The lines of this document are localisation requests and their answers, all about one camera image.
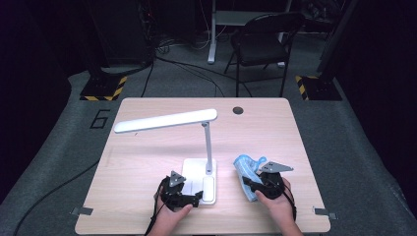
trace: human hand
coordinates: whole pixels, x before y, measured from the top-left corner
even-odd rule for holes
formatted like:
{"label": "human hand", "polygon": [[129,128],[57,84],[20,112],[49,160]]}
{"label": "human hand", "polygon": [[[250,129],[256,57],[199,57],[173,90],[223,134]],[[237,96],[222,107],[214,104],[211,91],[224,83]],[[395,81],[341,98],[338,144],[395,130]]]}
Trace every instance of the human hand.
{"label": "human hand", "polygon": [[[291,184],[285,178],[282,178],[285,188],[285,194],[294,203],[294,198],[291,194]],[[275,224],[281,230],[282,235],[302,235],[300,229],[294,221],[291,203],[282,194],[278,198],[271,200],[267,198],[261,191],[255,191],[258,200],[265,205],[269,210],[269,215]]]}
{"label": "human hand", "polygon": [[148,236],[168,236],[193,208],[192,205],[186,205],[178,211],[172,211],[162,201],[160,195],[162,194],[162,187],[159,189],[159,195],[157,198],[157,210],[156,222],[148,234]]}

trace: cable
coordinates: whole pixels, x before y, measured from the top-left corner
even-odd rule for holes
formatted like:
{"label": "cable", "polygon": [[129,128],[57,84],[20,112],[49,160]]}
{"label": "cable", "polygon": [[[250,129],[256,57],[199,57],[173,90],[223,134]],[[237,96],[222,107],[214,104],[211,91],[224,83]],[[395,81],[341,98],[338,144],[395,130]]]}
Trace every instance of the cable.
{"label": "cable", "polygon": [[150,65],[150,71],[149,71],[149,74],[148,74],[147,80],[145,81],[145,86],[144,86],[144,90],[142,91],[142,95],[141,95],[141,97],[144,97],[145,91],[147,90],[147,86],[148,86],[148,82],[149,82],[150,74],[152,73],[152,71],[153,71],[153,61],[152,61],[152,64]]}
{"label": "cable", "polygon": [[96,161],[93,165],[89,166],[86,170],[82,171],[81,173],[77,174],[76,176],[74,176],[73,178],[67,180],[66,182],[64,182],[63,184],[59,185],[58,187],[56,187],[55,189],[49,191],[46,195],[44,195],[42,198],[40,198],[36,203],[34,203],[29,209],[28,211],[24,214],[24,217],[22,217],[22,219],[19,221],[18,225],[15,228],[15,232],[13,233],[13,235],[18,235],[19,229],[22,226],[22,223],[25,221],[26,217],[28,217],[28,215],[31,213],[31,211],[37,206],[39,205],[44,199],[46,199],[47,197],[49,197],[51,194],[53,194],[54,192],[56,192],[57,190],[61,189],[62,187],[64,187],[65,185],[69,184],[70,182],[74,181],[75,179],[79,178],[80,176],[82,176],[83,174],[85,174],[87,171],[91,170],[93,167],[95,167],[98,164],[99,160]]}
{"label": "cable", "polygon": [[214,84],[214,86],[215,86],[215,88],[216,88],[216,89],[219,89],[219,91],[220,91],[221,95],[224,97],[224,93],[223,93],[223,91],[221,90],[221,88],[220,88],[220,87],[219,87],[219,86],[215,83],[215,81],[213,81],[211,78],[209,78],[208,76],[204,75],[203,73],[201,73],[201,72],[199,72],[199,71],[194,70],[195,72],[192,72],[192,71],[191,71],[191,70],[192,70],[191,68],[185,68],[185,67],[182,67],[182,66],[196,67],[196,68],[199,68],[199,69],[202,69],[202,70],[206,70],[206,71],[209,71],[209,72],[212,72],[212,73],[215,73],[215,74],[221,75],[221,76],[224,76],[223,74],[219,74],[218,72],[215,72],[215,71],[212,71],[212,70],[206,69],[206,68],[204,68],[204,67],[199,67],[199,66],[196,66],[196,65],[188,64],[188,63],[182,63],[182,62],[171,61],[171,60],[167,60],[167,59],[163,59],[163,58],[159,58],[159,57],[156,57],[156,59],[159,59],[159,60],[161,60],[161,61],[163,61],[163,62],[168,62],[168,63],[171,63],[171,64],[173,64],[173,65],[175,65],[175,66],[178,66],[178,67],[182,68],[183,70],[186,70],[187,72],[189,72],[189,73],[191,73],[191,74],[193,74],[193,75],[195,75],[195,76],[197,76],[197,77],[199,77],[199,78],[201,78],[201,79],[203,79],[203,80],[206,80],[206,81],[209,81],[209,82],[213,83],[213,84]]}
{"label": "cable", "polygon": [[209,78],[208,76],[206,76],[203,73],[201,73],[199,71],[196,71],[196,70],[194,70],[194,72],[193,72],[191,68],[187,68],[184,65],[177,65],[175,63],[174,63],[174,65],[177,66],[177,67],[179,67],[179,68],[181,68],[181,69],[183,69],[183,70],[185,70],[185,71],[187,71],[187,72],[189,72],[189,73],[191,73],[191,74],[193,74],[193,75],[195,75],[196,77],[199,77],[199,78],[201,78],[203,80],[206,80],[208,82],[211,82],[212,84],[214,84],[214,97],[216,97],[216,95],[217,95],[217,89],[220,90],[221,95],[224,97],[224,93],[221,90],[221,88],[211,78]]}
{"label": "cable", "polygon": [[[188,64],[188,63],[184,63],[184,62],[172,61],[172,60],[168,60],[168,59],[160,58],[160,57],[158,57],[158,56],[155,56],[155,58],[156,58],[156,59],[158,59],[158,60],[164,61],[164,62],[169,62],[169,63],[172,63],[172,64],[180,64],[180,65],[185,65],[185,66],[190,66],[190,67],[199,68],[199,69],[201,69],[201,70],[205,70],[205,71],[208,71],[208,72],[214,73],[214,74],[216,74],[216,75],[219,75],[219,76],[222,76],[222,77],[225,77],[225,78],[228,78],[228,79],[231,79],[231,80],[236,81],[236,79],[235,79],[235,78],[233,78],[233,77],[230,77],[230,76],[227,76],[227,75],[224,75],[224,74],[218,73],[218,72],[216,72],[216,71],[212,71],[212,70],[210,70],[210,69],[207,69],[207,68],[204,68],[204,67],[201,67],[201,66],[196,66],[196,65],[193,65],[193,64]],[[241,83],[241,84],[242,84],[242,85],[243,85],[243,87],[246,89],[246,91],[248,92],[249,96],[251,96],[251,97],[252,97],[252,94],[251,94],[251,92],[249,91],[249,89],[248,89],[248,87],[246,86],[246,84],[245,84],[245,83]]]}
{"label": "cable", "polygon": [[[277,184],[275,184],[275,183],[273,183],[270,179],[266,179],[268,182],[270,182],[271,184],[273,184],[273,186],[275,187],[275,188],[277,188],[277,189],[281,189],[281,188],[279,188],[279,186],[277,185]],[[292,198],[289,198],[289,196],[285,193],[285,190],[284,191],[282,191],[282,194],[284,195],[284,197],[288,200],[288,202],[289,202],[289,204],[291,205],[291,207],[292,207],[292,216],[294,217],[294,220],[295,220],[295,218],[297,217],[297,207],[295,206],[295,201],[294,201],[294,196],[292,195],[292,192],[291,192],[291,190],[288,188],[288,186],[286,186],[285,184],[284,184],[284,187],[289,191],[289,193],[291,194],[291,197]]]}

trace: blue cloth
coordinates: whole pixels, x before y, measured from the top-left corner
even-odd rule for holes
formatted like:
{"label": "blue cloth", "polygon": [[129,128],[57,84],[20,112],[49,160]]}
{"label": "blue cloth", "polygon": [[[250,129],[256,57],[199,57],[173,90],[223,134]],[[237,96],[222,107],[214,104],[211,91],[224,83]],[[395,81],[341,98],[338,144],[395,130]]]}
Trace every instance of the blue cloth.
{"label": "blue cloth", "polygon": [[245,176],[254,182],[262,184],[262,181],[256,172],[258,171],[260,164],[266,161],[267,158],[264,156],[261,157],[258,161],[256,161],[252,159],[249,155],[241,154],[233,162],[233,165],[235,166],[239,175],[240,185],[242,186],[243,192],[245,193],[249,202],[256,201],[258,198],[255,195],[255,193],[251,191],[251,187],[243,183],[242,176]]}

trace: gray carpet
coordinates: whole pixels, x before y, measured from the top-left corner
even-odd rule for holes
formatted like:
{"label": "gray carpet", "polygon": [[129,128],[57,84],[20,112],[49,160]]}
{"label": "gray carpet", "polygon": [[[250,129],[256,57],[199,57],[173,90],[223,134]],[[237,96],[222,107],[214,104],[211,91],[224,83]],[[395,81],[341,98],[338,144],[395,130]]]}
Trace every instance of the gray carpet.
{"label": "gray carpet", "polygon": [[[320,37],[297,35],[284,97],[292,106],[325,206],[339,217],[331,222],[331,230],[326,235],[417,235],[416,219],[407,209],[395,179],[367,140],[341,88],[338,90],[342,101],[304,101],[301,98],[294,78],[317,75],[324,46]],[[169,53],[157,56],[222,73],[231,53],[229,42],[218,44],[213,65],[207,63],[208,51],[208,47],[194,49],[178,45],[171,46]],[[250,69],[245,70],[246,75],[254,74]],[[266,73],[279,70],[282,69],[269,66]],[[149,71],[150,67],[129,76],[115,101],[81,101],[79,94],[89,74],[69,78],[72,94],[67,107],[42,149],[0,206],[1,235],[13,235],[19,221],[39,199],[99,160],[121,100],[143,94]],[[233,68],[228,75],[234,76]],[[280,80],[264,81],[248,84],[248,89],[255,97],[275,97],[279,86]],[[234,96],[234,89],[235,84],[229,78],[155,60],[144,96],[230,97]],[[240,94],[249,96],[243,87]],[[100,110],[100,117],[107,117],[106,124],[103,129],[91,129]],[[18,235],[76,235],[77,217],[69,212],[83,205],[94,170],[95,166],[44,198],[25,218]]]}

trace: desk lamp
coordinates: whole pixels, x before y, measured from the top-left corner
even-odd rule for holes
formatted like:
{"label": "desk lamp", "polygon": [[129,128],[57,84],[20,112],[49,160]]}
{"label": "desk lamp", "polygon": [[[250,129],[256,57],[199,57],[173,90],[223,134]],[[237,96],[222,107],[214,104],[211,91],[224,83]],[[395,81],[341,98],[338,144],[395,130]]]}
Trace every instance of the desk lamp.
{"label": "desk lamp", "polygon": [[187,158],[183,163],[182,175],[187,178],[182,194],[194,195],[203,190],[202,205],[213,205],[215,202],[216,162],[211,158],[211,141],[209,122],[217,118],[215,109],[198,110],[164,116],[149,117],[116,124],[114,132],[123,134],[172,126],[202,123],[206,133],[207,158]]}

